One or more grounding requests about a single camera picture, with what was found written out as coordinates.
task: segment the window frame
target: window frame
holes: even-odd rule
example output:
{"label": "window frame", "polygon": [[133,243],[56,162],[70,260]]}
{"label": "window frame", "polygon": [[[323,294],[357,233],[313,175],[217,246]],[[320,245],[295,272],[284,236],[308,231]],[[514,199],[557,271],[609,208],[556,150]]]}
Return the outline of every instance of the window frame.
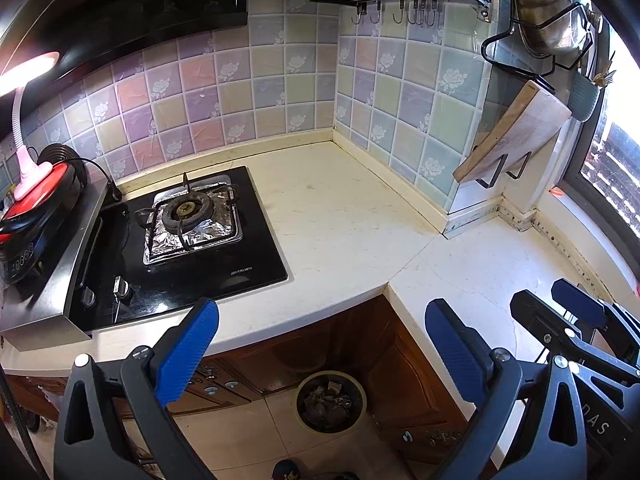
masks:
{"label": "window frame", "polygon": [[[597,43],[596,72],[600,72],[609,59],[609,26],[606,22]],[[600,121],[605,95],[606,89],[600,92],[593,115],[582,124],[573,153],[558,187],[596,223],[620,252],[636,278],[640,280],[640,238],[611,204],[580,174]]]}

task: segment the black glass cooktop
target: black glass cooktop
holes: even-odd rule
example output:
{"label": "black glass cooktop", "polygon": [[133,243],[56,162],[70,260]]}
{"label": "black glass cooktop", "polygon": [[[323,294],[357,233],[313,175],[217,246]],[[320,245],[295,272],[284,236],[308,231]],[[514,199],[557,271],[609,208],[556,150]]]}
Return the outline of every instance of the black glass cooktop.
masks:
{"label": "black glass cooktop", "polygon": [[[88,331],[156,316],[191,306],[201,297],[217,300],[287,279],[246,168],[190,180],[191,189],[204,186],[213,176],[222,176],[223,183],[230,180],[231,186],[221,184],[221,189],[232,189],[232,195],[227,196],[237,199],[230,212],[239,225],[229,225],[238,232],[219,245],[185,249],[158,263],[143,262],[148,230],[136,221],[134,212],[152,208],[154,198],[162,192],[180,193],[180,186],[140,196],[100,213],[72,301],[70,318],[77,326]],[[153,213],[148,214],[152,222]],[[193,233],[183,235],[187,245]],[[123,299],[114,293],[118,277]],[[87,288],[95,296],[92,306],[87,306],[91,303]]]}

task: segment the lamp base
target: lamp base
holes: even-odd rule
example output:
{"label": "lamp base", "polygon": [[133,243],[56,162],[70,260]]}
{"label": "lamp base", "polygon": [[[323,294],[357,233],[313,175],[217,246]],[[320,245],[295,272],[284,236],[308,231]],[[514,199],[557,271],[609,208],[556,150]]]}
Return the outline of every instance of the lamp base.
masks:
{"label": "lamp base", "polygon": [[36,164],[29,155],[26,146],[18,148],[18,164],[20,165],[20,182],[14,189],[14,198],[22,200],[28,192],[36,187],[51,173],[53,165],[50,162]]}

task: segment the aluminum foil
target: aluminum foil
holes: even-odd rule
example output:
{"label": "aluminum foil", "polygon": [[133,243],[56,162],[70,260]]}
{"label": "aluminum foil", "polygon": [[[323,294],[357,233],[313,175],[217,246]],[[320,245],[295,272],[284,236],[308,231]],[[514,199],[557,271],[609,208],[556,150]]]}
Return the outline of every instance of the aluminum foil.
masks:
{"label": "aluminum foil", "polygon": [[[191,231],[182,235],[190,246],[195,246],[191,251],[187,251],[183,247],[178,235],[172,235],[167,232],[162,223],[162,212],[169,200],[176,196],[186,194],[187,191],[183,189],[176,193],[163,196],[158,200],[158,202],[163,202],[159,206],[158,202],[154,202],[154,207],[158,207],[158,214],[156,215],[155,226],[152,229],[146,230],[145,252],[143,255],[145,265],[158,263],[193,251],[235,242],[242,238],[242,230],[240,228],[240,222],[238,221],[236,206],[232,205],[229,209],[226,207],[228,188],[216,191],[216,188],[219,187],[220,186],[201,186],[191,188],[193,191],[205,192],[213,200],[214,205],[212,218],[200,222]],[[148,242],[151,233],[153,233],[153,243],[151,245],[151,251],[149,251]]]}

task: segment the tiled floor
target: tiled floor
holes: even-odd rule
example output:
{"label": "tiled floor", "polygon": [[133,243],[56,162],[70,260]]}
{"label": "tiled floor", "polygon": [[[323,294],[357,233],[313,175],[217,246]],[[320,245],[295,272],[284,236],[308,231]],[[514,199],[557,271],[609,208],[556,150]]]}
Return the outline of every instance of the tiled floor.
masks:
{"label": "tiled floor", "polygon": [[[343,436],[315,435],[296,420],[294,393],[290,390],[218,412],[178,416],[175,421],[218,480],[269,480],[273,465],[283,458],[295,460],[306,478],[351,471],[360,480],[411,480],[401,460],[379,439],[370,416]],[[134,443],[145,447],[135,423],[127,421],[125,426]],[[48,470],[54,433],[48,430],[33,436]]]}

